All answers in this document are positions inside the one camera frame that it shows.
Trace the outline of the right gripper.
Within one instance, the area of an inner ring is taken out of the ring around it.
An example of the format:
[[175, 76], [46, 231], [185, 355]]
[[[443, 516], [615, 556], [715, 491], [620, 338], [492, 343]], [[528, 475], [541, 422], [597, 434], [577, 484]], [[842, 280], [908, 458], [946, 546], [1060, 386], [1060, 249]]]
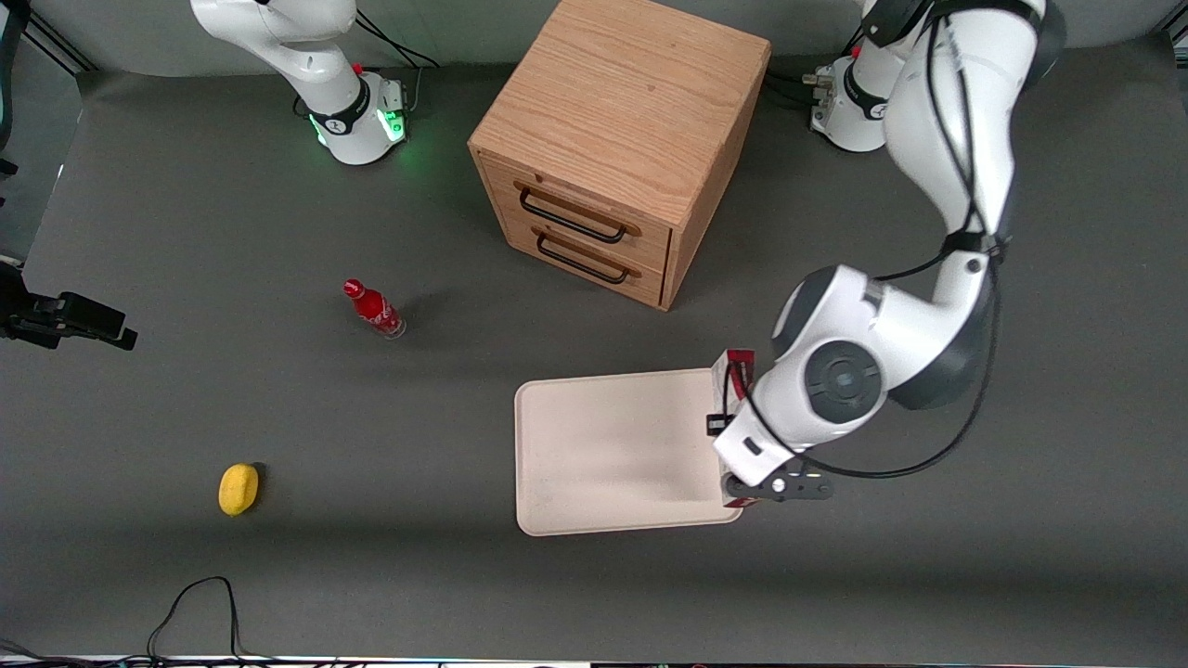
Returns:
[[30, 294], [21, 271], [1, 267], [1, 334], [46, 349], [62, 338], [97, 340], [119, 349], [135, 349], [137, 333], [124, 324], [126, 314], [81, 294], [58, 295], [57, 321], [42, 296]]

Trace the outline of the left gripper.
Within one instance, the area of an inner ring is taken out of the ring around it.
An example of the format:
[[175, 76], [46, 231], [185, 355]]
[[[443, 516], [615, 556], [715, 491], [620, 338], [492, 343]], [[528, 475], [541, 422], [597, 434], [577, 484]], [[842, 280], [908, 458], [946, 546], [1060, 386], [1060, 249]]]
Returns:
[[731, 420], [726, 412], [707, 415], [707, 435], [729, 473], [747, 486], [758, 486], [779, 470], [800, 447], [797, 440], [767, 430], [756, 410], [742, 407]]

